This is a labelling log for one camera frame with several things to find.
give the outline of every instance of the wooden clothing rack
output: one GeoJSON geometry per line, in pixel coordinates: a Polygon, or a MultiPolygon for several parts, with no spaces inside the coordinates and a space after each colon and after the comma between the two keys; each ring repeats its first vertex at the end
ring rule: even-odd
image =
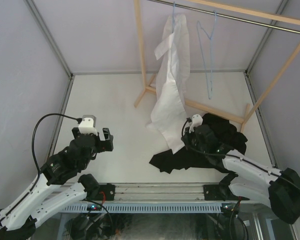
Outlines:
{"type": "MultiPolygon", "coordinates": [[[[162,1],[162,0],[148,0],[148,1],[156,2],[156,3],[162,3],[162,4],[166,4],[166,5],[173,5],[173,3],[171,3],[171,2],[166,2],[166,1],[162,1]]],[[[300,26],[300,19],[294,18],[294,17],[283,16],[283,15],[273,14],[273,13],[268,13],[268,12],[263,12],[263,11],[257,11],[257,10],[254,10],[254,9],[238,7],[238,6],[235,6],[235,5],[229,5],[229,4],[219,3],[219,2],[210,1],[210,0],[187,0],[187,1],[192,2],[192,3],[202,4],[202,5],[209,6],[209,7],[214,7],[214,8],[217,8],[217,9],[228,10],[228,11],[232,11],[232,12],[247,14],[247,15],[251,15],[251,16],[255,16],[255,17],[260,17],[260,18],[264,18],[264,19],[275,20],[275,21],[280,21],[280,22],[300,26]]],[[[176,7],[181,7],[181,8],[184,8],[184,9],[195,10],[195,11],[198,11],[198,12],[204,12],[204,13],[208,13],[208,14],[213,13],[213,12],[200,10],[200,9],[193,8],[193,7],[178,5],[178,4],[175,4],[175,6],[176,7]]],[[[140,0],[134,0],[134,13],[135,13],[135,21],[136,21],[137,34],[138,34],[138,45],[139,45],[139,53],[140,53],[140,61],[141,61],[141,72],[142,72],[142,80],[143,80],[143,91],[141,92],[141,94],[138,96],[138,98],[136,99],[136,101],[134,103],[134,107],[136,108],[139,105],[140,101],[142,100],[143,96],[146,93],[151,93],[151,94],[156,95],[157,92],[156,92],[155,88],[150,86],[151,83],[155,80],[156,74],[153,74],[151,76],[149,82],[147,81],[147,77],[146,77],[146,59],[145,59],[144,36],[143,36],[143,29],[142,29],[142,18],[141,18],[141,11],[140,11],[140,0]]],[[[228,16],[228,15],[224,15],[224,14],[219,14],[219,15],[221,17],[228,16]]],[[[278,30],[281,30],[281,31],[300,34],[300,31],[289,29],[289,28],[277,27],[277,26],[274,26],[274,25],[265,24],[265,23],[256,22],[256,21],[251,21],[251,20],[247,20],[247,19],[244,19],[244,18],[238,18],[238,17],[232,17],[232,16],[228,16],[228,17],[231,17],[231,19],[241,21],[241,22],[247,22],[247,23],[250,23],[250,24],[256,24],[256,25],[264,26],[264,27],[267,27],[267,28],[273,28],[273,29],[278,29],[278,30]]],[[[277,73],[277,75],[274,77],[272,82],[269,84],[267,89],[262,93],[262,95],[256,101],[256,103],[252,107],[252,109],[250,110],[250,104],[246,105],[245,115],[243,117],[236,116],[236,115],[233,115],[231,113],[228,113],[228,112],[225,112],[225,111],[222,111],[222,110],[219,110],[219,109],[216,109],[216,108],[213,108],[213,107],[210,107],[210,106],[207,106],[207,105],[204,105],[202,103],[192,101],[192,100],[189,100],[189,99],[185,99],[185,104],[187,106],[199,109],[201,111],[211,113],[211,114],[220,116],[224,119],[228,119],[230,121],[239,123],[239,124],[241,124],[241,132],[243,132],[244,129],[245,129],[245,125],[248,122],[248,120],[251,118],[251,116],[254,114],[254,112],[257,110],[257,108],[260,106],[260,104],[264,101],[264,99],[268,96],[270,91],[277,84],[278,80],[281,78],[281,76],[284,74],[284,72],[287,70],[287,68],[289,67],[291,62],[295,59],[295,57],[298,55],[299,52],[300,52],[300,43],[296,46],[293,53],[286,60],[286,62],[284,63],[284,65],[282,66],[280,71],[277,73]]]]}

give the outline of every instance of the white tabletop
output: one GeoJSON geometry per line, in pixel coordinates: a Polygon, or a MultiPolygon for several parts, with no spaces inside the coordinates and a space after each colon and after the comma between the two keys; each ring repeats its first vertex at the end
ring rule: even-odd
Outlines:
{"type": "MultiPolygon", "coordinates": [[[[109,128],[113,135],[112,152],[99,153],[81,174],[91,173],[100,183],[216,183],[225,175],[215,169],[189,168],[160,172],[149,164],[154,154],[168,149],[164,137],[146,128],[156,97],[146,93],[138,108],[134,102],[142,91],[141,74],[77,75],[65,114],[80,118],[94,115],[99,128],[109,128]]],[[[213,95],[207,96],[204,73],[191,73],[187,82],[187,98],[226,112],[244,116],[252,100],[242,72],[217,72],[213,75],[213,95]]],[[[187,108],[189,116],[202,113],[187,108]]],[[[77,124],[64,119],[55,153],[73,139],[71,129],[77,124]]],[[[254,114],[244,131],[248,139],[246,156],[271,166],[260,125],[254,114]]]]}

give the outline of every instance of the white garment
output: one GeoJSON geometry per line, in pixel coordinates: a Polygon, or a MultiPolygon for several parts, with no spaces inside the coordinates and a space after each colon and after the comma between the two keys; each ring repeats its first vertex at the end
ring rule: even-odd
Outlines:
{"type": "Polygon", "coordinates": [[[157,60],[162,56],[163,59],[155,80],[157,102],[151,113],[152,126],[162,133],[169,148],[176,153],[184,146],[181,141],[182,126],[187,118],[184,93],[190,75],[189,32],[184,14],[174,16],[174,29],[172,16],[168,17],[162,42],[154,53],[157,60]]]}

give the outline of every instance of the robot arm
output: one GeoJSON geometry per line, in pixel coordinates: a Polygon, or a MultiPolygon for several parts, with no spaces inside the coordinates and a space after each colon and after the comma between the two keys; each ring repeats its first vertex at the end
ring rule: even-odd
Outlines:
{"type": "Polygon", "coordinates": [[[222,199],[234,195],[262,203],[288,224],[300,217],[300,177],[294,170],[282,171],[247,158],[220,142],[198,114],[187,122],[190,126],[181,137],[185,146],[202,154],[216,169],[229,172],[219,183],[222,199]]]}
{"type": "Polygon", "coordinates": [[[0,240],[27,239],[60,209],[99,193],[98,182],[88,174],[82,175],[69,189],[44,201],[67,180],[85,170],[90,160],[96,159],[97,153],[113,150],[109,129],[103,128],[99,134],[95,125],[94,116],[83,116],[80,125],[72,129],[74,140],[64,150],[49,157],[40,169],[37,183],[34,180],[12,204],[0,209],[0,240]]]}

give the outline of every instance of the black cloth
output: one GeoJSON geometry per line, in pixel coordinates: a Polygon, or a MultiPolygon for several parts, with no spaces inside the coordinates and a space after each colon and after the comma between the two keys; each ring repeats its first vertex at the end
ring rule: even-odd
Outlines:
{"type": "MultiPolygon", "coordinates": [[[[237,128],[232,125],[229,120],[211,113],[205,114],[202,118],[202,124],[208,125],[220,142],[230,145],[240,153],[245,154],[248,139],[241,132],[237,132],[237,128]]],[[[192,150],[187,150],[186,147],[181,148],[175,154],[172,153],[171,149],[155,154],[149,163],[160,169],[160,172],[166,172],[168,174],[170,174],[173,169],[187,170],[188,168],[214,168],[221,173],[230,173],[230,171],[226,169],[213,166],[204,155],[192,150]]]]}

